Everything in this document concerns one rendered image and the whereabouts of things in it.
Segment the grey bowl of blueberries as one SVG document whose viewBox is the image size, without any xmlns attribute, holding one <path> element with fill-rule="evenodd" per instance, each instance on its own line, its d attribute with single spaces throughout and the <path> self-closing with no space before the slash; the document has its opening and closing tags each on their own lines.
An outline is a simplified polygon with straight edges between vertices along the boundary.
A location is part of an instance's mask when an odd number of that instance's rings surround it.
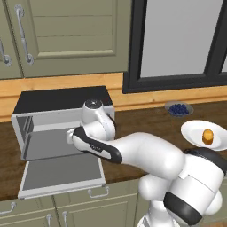
<svg viewBox="0 0 227 227">
<path fill-rule="evenodd" d="M 182 101 L 169 101 L 165 104 L 165 109 L 175 117 L 184 117 L 193 113 L 193 107 Z"/>
</svg>

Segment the olive base cupboard door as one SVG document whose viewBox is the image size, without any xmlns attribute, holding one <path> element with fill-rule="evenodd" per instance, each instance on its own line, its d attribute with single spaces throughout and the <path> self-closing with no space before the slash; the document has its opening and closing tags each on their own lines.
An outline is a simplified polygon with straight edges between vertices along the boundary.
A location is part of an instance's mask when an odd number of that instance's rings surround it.
<svg viewBox="0 0 227 227">
<path fill-rule="evenodd" d="M 67 211 L 68 227 L 134 227 L 136 202 L 115 200 L 59 208 L 59 220 L 65 227 L 63 211 Z"/>
<path fill-rule="evenodd" d="M 48 227 L 46 216 L 9 223 L 0 223 L 0 227 Z M 59 227 L 58 223 L 52 217 L 51 227 Z"/>
</svg>

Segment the black framed window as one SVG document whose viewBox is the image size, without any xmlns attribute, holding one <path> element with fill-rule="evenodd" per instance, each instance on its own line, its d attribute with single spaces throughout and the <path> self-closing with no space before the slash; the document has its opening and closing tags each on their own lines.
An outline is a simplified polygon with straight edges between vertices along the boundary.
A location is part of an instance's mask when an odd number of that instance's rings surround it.
<svg viewBox="0 0 227 227">
<path fill-rule="evenodd" d="M 132 0 L 125 93 L 227 85 L 227 0 Z"/>
</svg>

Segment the toaster oven glass door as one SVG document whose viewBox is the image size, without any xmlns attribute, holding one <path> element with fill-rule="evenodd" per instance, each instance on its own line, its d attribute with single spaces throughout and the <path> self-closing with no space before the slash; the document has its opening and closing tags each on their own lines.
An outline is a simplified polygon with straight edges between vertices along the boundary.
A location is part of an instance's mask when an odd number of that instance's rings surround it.
<svg viewBox="0 0 227 227">
<path fill-rule="evenodd" d="M 28 161 L 21 180 L 21 200 L 96 188 L 106 184 L 101 159 L 82 153 Z"/>
</svg>

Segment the narrow olive drawer front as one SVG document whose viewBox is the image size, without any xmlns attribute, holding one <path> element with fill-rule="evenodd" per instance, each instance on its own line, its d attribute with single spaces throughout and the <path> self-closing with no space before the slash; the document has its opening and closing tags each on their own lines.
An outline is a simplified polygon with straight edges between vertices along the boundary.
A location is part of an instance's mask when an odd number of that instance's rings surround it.
<svg viewBox="0 0 227 227">
<path fill-rule="evenodd" d="M 51 208 L 54 208 L 51 196 L 28 200 L 5 200 L 0 201 L 0 218 L 13 215 L 24 215 Z"/>
</svg>

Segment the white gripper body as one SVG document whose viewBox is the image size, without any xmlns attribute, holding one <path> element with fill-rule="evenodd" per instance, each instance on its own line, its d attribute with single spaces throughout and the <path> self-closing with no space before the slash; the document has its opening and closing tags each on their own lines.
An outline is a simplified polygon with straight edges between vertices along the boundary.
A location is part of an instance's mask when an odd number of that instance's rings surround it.
<svg viewBox="0 0 227 227">
<path fill-rule="evenodd" d="M 74 129 L 70 129 L 67 131 L 67 143 L 72 144 L 73 143 L 73 134 L 74 134 Z"/>
</svg>

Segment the wide olive drawer front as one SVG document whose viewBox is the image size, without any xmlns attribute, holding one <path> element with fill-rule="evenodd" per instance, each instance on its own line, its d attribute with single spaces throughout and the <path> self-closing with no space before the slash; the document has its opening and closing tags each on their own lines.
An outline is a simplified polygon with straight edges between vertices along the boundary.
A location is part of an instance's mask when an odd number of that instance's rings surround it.
<svg viewBox="0 0 227 227">
<path fill-rule="evenodd" d="M 118 198 L 122 196 L 128 196 L 130 194 L 137 193 L 138 191 L 138 180 L 129 180 L 118 183 L 107 184 L 105 186 L 91 188 L 93 193 L 102 193 L 104 187 L 109 186 L 109 195 L 103 198 L 92 199 L 88 194 L 88 189 L 75 191 L 75 192 L 66 192 L 54 195 L 55 204 L 57 207 L 71 206 L 75 204 L 82 204 L 86 202 L 98 201 L 98 200 L 107 200 L 112 198 Z"/>
</svg>

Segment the silver black toaster oven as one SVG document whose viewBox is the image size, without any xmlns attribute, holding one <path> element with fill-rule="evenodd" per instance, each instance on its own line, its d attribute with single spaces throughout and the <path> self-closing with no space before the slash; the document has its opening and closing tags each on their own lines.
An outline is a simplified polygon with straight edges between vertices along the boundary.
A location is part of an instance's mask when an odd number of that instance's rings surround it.
<svg viewBox="0 0 227 227">
<path fill-rule="evenodd" d="M 114 104 L 105 86 L 23 91 L 12 113 L 21 159 L 76 154 L 74 145 L 67 142 L 67 132 L 80 126 L 82 106 L 92 98 L 100 100 L 105 111 L 114 115 Z"/>
</svg>

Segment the white plate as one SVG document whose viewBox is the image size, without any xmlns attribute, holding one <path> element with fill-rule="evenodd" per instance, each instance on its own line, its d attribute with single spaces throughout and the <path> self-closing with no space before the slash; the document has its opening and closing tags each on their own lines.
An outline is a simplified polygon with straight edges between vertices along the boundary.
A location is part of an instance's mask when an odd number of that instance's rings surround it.
<svg viewBox="0 0 227 227">
<path fill-rule="evenodd" d="M 206 130 L 210 130 L 213 133 L 211 139 L 204 138 Z M 181 133 L 192 145 L 207 147 L 214 151 L 227 149 L 227 130 L 213 122 L 202 120 L 187 121 L 181 126 Z"/>
</svg>

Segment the orange brown food piece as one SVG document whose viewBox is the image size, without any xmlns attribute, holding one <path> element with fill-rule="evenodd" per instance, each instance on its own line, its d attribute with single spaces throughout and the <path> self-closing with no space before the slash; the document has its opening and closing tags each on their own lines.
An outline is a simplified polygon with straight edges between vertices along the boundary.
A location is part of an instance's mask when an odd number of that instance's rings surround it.
<svg viewBox="0 0 227 227">
<path fill-rule="evenodd" d="M 214 133 L 211 129 L 205 129 L 202 134 L 202 141 L 205 145 L 211 145 L 214 140 Z"/>
</svg>

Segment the narrow olive wall cupboard door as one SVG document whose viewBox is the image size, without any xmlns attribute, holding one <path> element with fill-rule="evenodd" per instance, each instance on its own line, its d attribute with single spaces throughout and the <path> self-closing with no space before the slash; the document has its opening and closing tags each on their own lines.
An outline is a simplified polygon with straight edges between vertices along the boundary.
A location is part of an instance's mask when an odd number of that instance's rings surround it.
<svg viewBox="0 0 227 227">
<path fill-rule="evenodd" d="M 4 53 L 12 59 L 8 67 L 2 60 L 0 54 L 0 79 L 16 79 L 22 77 L 17 48 L 12 35 L 9 15 L 4 0 L 0 0 L 0 39 L 4 47 Z"/>
</svg>

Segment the wide olive wall cupboard door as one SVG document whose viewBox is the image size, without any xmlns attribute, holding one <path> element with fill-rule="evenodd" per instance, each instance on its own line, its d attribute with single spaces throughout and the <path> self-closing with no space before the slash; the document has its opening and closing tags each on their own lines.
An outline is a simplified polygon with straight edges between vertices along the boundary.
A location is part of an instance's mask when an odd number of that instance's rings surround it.
<svg viewBox="0 0 227 227">
<path fill-rule="evenodd" d="M 4 0 L 24 76 L 124 72 L 128 68 L 131 0 Z M 28 52 L 25 60 L 14 11 L 21 18 Z"/>
</svg>

